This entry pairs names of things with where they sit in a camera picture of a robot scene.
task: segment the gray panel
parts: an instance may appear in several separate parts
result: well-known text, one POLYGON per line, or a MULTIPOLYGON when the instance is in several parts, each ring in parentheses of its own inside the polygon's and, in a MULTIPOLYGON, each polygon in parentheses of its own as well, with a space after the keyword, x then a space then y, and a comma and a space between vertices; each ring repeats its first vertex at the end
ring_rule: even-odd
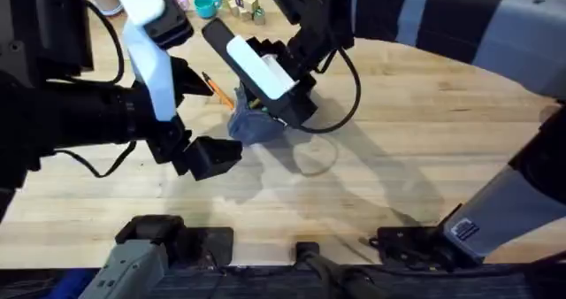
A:
POLYGON ((357 0, 350 0, 350 20, 352 22, 352 34, 356 34, 356 14, 357 14, 357 0))
POLYGON ((473 65, 566 99, 566 0, 502 0, 473 65))
POLYGON ((566 216, 566 205, 543 195, 523 175, 506 166, 453 214, 444 235, 475 258, 566 216))
POLYGON ((425 11, 426 0, 405 0, 401 14, 397 20, 399 30, 397 32, 397 42, 409 46, 417 46, 418 29, 421 26, 421 19, 425 11))
POLYGON ((112 249, 104 267, 80 299, 144 298, 164 277, 168 268, 163 245, 132 240, 112 249))

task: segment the wood grain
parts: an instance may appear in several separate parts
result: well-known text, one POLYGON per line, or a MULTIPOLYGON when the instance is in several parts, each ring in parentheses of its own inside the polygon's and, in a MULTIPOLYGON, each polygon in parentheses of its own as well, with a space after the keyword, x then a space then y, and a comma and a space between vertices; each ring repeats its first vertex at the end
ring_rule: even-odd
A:
MULTIPOLYGON (((265 26, 228 12, 220 17, 246 38, 285 41, 298 30, 272 0, 260 3, 265 26)), ((233 97, 237 77, 200 35, 205 20, 194 11, 187 15, 195 36, 171 54, 206 71, 233 97)), ((111 20, 117 28, 124 21, 111 20)), ((109 79, 115 51, 93 15, 90 25, 96 72, 84 77, 109 79)), ((438 223, 532 138, 541 111, 552 104, 495 74, 401 45, 360 40, 348 53, 363 83, 354 121, 333 134, 289 131, 246 148, 231 172, 214 179, 179 178, 170 165, 156 165, 144 144, 103 180, 69 157, 44 159, 0 226, 0 268, 100 266, 131 217, 156 213, 181 215, 188 226, 233 227, 235 265, 289 263, 297 241, 319 242, 339 263, 377 263, 376 252, 359 238, 379 226, 438 223)), ((128 71, 122 84, 132 80, 128 71)), ((340 119, 354 98, 341 59, 317 80, 321 108, 312 126, 340 119)), ((227 137, 230 112, 217 97, 190 97, 179 112, 195 134, 227 137)), ((76 151, 102 170, 122 149, 76 151)), ((543 227, 488 262, 527 262, 561 250, 565 227, 564 221, 543 227)))

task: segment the butcher block tabletop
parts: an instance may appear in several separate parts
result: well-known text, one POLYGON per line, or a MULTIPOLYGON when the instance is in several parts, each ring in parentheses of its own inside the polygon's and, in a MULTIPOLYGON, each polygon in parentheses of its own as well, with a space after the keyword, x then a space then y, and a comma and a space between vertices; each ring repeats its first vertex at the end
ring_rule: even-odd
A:
MULTIPOLYGON (((244 38, 286 42, 298 31, 272 0, 260 4, 264 26, 228 11, 218 16, 244 38)), ((169 52, 235 98, 238 78, 203 39, 207 21, 190 8, 195 35, 169 52)), ((125 20, 122 14, 111 23, 120 33, 125 20)), ((111 38, 92 13, 90 28, 96 70, 82 78, 111 79, 117 70, 111 38)), ((187 226, 232 227, 233 265, 287 265, 299 241, 318 242, 338 263, 377 264, 377 252, 360 239, 380 226, 438 224, 536 134, 554 105, 496 74, 398 44, 357 40, 348 54, 363 83, 352 121, 325 135, 287 130, 277 141, 245 148, 240 163, 212 179, 178 177, 171 165, 154 162, 145 142, 101 180, 68 156, 44 158, 0 225, 0 268, 100 266, 115 234, 147 214, 181 215, 187 226)), ((126 67, 120 85, 129 87, 129 60, 126 67)), ((354 81, 339 57, 316 79, 312 97, 320 109, 308 125, 323 127, 349 111, 354 81)), ((228 138, 231 112, 217 96, 188 96, 179 114, 195 135, 228 138)), ((104 171, 124 148, 74 151, 104 171)), ((565 241, 560 220, 486 261, 529 262, 563 250, 565 241)))

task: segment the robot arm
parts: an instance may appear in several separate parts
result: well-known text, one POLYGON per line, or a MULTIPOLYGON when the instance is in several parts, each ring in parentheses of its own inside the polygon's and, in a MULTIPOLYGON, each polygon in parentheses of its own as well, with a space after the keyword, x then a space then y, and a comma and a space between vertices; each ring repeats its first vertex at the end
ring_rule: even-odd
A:
MULTIPOLYGON (((274 1, 301 28, 286 45, 255 38, 248 45, 257 57, 276 55, 295 81, 279 98, 268 96, 268 87, 254 79, 245 59, 226 53, 234 36, 219 20, 203 34, 247 91, 291 127, 317 109, 309 98, 316 84, 310 72, 338 48, 352 47, 355 37, 404 43, 499 73, 532 92, 566 97, 566 0, 274 1)), ((560 144, 565 129, 562 109, 500 174, 437 227, 380 228, 372 245, 382 261, 448 270, 479 265, 505 242, 566 216, 560 174, 566 166, 560 144)))
MULTIPOLYGON (((191 141, 176 108, 185 95, 211 96, 187 61, 166 50, 194 30, 175 0, 123 0, 124 41, 134 64, 131 88, 78 80, 94 69, 85 0, 0 0, 0 210, 4 214, 28 171, 63 148, 144 140, 157 163, 202 180, 241 159, 241 144, 191 141)), ((111 24, 97 14, 120 50, 111 24)))
MULTIPOLYGON (((352 6, 356 37, 400 42, 501 74, 543 96, 566 97, 566 0, 352 0, 352 6)), ((502 244, 566 216, 559 171, 565 127, 562 108, 436 230, 404 231, 401 240, 394 237, 399 228, 380 228, 374 241, 382 259, 425 264, 423 257, 406 256, 402 249, 409 247, 444 268, 478 265, 502 244)))

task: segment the blue cloth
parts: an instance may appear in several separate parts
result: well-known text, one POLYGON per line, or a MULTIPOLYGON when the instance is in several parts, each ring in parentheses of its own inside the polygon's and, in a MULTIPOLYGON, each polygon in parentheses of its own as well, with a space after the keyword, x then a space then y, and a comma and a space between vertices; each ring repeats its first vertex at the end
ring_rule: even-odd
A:
POLYGON ((236 90, 236 107, 228 121, 228 133, 243 145, 274 140, 285 131, 285 125, 261 110, 252 110, 242 85, 236 90))
POLYGON ((75 299, 87 288, 95 277, 95 269, 70 269, 63 278, 43 299, 75 299))

